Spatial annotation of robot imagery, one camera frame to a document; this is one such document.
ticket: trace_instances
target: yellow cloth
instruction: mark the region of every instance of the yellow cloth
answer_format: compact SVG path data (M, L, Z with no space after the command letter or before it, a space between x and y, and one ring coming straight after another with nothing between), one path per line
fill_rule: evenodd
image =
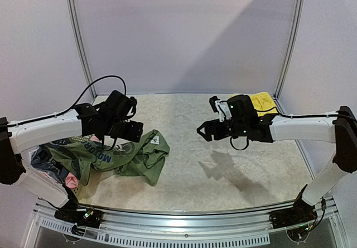
M256 110L264 111L276 107L277 105L274 103L273 98L267 92L251 94L250 98L252 100L253 106ZM258 116L264 116L265 114L269 113L278 113L277 110L274 108L269 112L258 112Z

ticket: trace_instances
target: beige table surface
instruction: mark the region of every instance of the beige table surface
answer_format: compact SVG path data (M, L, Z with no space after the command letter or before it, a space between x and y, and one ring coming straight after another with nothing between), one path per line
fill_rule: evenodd
M229 139L206 142L196 128L218 118L208 102L211 96L136 96L133 120L144 123L144 133L159 130L171 148L158 184L151 187L141 177L117 177L112 172L93 170L89 184L77 194L79 201L131 210L223 211L295 199L311 181L295 142L250 142L244 151L232 149ZM219 98L227 99L228 95ZM95 103L105 99L97 97ZM245 140L235 143L243 147Z

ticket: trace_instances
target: gray wall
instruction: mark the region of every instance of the gray wall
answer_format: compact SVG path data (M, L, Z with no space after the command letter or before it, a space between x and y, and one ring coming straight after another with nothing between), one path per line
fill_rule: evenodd
M0 12L0 117L20 120L71 105L86 83L66 0L0 0ZM0 247L22 247L35 200L0 185Z
M75 0L94 78L129 93L274 92L295 0ZM121 89L99 83L99 94Z
M347 105L357 114L357 0L304 0L280 102L287 113L321 113ZM334 145L304 142L315 173ZM352 247L357 247L357 174L333 190Z

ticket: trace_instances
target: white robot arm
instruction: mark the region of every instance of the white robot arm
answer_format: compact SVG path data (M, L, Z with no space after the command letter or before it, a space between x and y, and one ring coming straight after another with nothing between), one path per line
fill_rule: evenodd
M220 118L206 121L197 129L197 133L206 141L211 141L212 137L214 140L246 137L247 145L241 150L248 147L249 140L317 140L336 143L336 152L319 175L301 190L294 207L286 212L289 214L285 217L281 216L281 211L279 215L271 214L271 221L276 228L294 225L296 221L307 222L312 216L317 216L314 205L342 177L357 170L357 121L348 107L319 115L275 113L258 117L250 97L246 95L234 96L227 101L212 97L210 104Z
M100 140L108 135L138 142L143 124L128 121L137 101L118 91L97 106L77 104L58 114L25 121L0 118L0 182L24 187L57 208L69 201L70 190L43 172L31 167L31 156L42 145L75 136L95 134Z

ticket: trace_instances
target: wire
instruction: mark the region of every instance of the wire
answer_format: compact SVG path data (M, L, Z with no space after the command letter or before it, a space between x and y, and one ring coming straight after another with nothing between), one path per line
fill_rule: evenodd
M269 111L271 111L271 110L273 110L274 108L276 108L277 109L277 111L278 111L278 108L277 107L272 107L272 108L270 108L270 109L268 109L268 110L255 110L255 111L257 111L257 112L269 112Z
M58 207L54 206L54 205L53 205L52 203L50 203L48 200L45 199L45 201L46 201L50 206L54 207L57 211L59 210Z
M318 221L318 223L317 223L315 226L313 226L312 228L310 228L309 232L311 232L312 230L314 230L314 229L321 223L321 221L324 219L325 212L326 212L326 210L324 210L324 211L322 212L322 216L321 216L320 220Z
M14 124L7 124L7 125L1 125L0 127L16 127L16 126L19 126L19 125L23 125L23 124L27 124L27 123L30 123L30 122L35 122L35 121L42 121L42 120L46 120L48 118L53 118L55 116L61 116L67 112L69 112L71 109L74 108L74 106L78 103L78 101L82 98L82 96L84 95L84 93L95 83L97 83L98 81L102 80L102 79L107 79L107 78L117 78L117 79L120 79L122 82L123 82L123 86L124 86L124 95L126 96L127 95L127 85L124 81L124 79L120 76L117 76L117 75L106 75L106 76L103 76L103 77L100 77L99 79L96 79L94 80L93 82L91 82L83 91L82 93L79 95L79 97L77 98L77 100L69 107L67 108L66 110L56 114L56 115L49 115L49 116L44 116L44 117L38 117L38 118L33 118L33 119L30 119L30 120L25 120L25 121L22 121L22 122L19 122L19 123L14 123Z
M246 150L246 149L248 148L248 146L249 146L249 138L248 138L248 137L246 137L246 138L247 138L247 144L246 144L245 147L242 148L242 149L237 149L237 148L233 145L233 142L232 142L233 137L231 137L231 138L229 139L229 142L230 142L230 145L232 146L232 148L234 148L235 150L238 150L238 151L242 151L242 150Z
M257 111L257 112L269 112L269 111L271 111L271 110L273 110L273 109L276 109L278 115L279 115L279 116L282 116L282 117L284 117L284 118L325 118L325 117L328 116L328 117L346 118L346 119L348 119L348 120L351 120L351 121L357 123L357 120L356 120L355 118L350 117L350 116L347 116L347 115L342 115L342 114L330 114L330 115L327 115L327 114L311 114L311 115L297 115L297 116L296 116L296 115L293 115L293 116L291 116L291 115L286 115L286 114L281 113L281 112L278 110L277 107L272 107L272 108L270 108L270 109L268 109L268 110L257 110L257 109L256 109L255 111Z
M223 113L223 115L224 115L224 120L226 121L226 120L227 120L227 115L225 114L225 112L223 111L223 109L221 108L220 105L218 105L218 108L219 108L219 110L221 110L221 112Z
M111 150L115 147L116 143L117 143L117 138L114 139L114 142L113 142L112 147L111 147L110 149L105 150L105 149L103 148L103 151L106 151L106 152L111 151Z

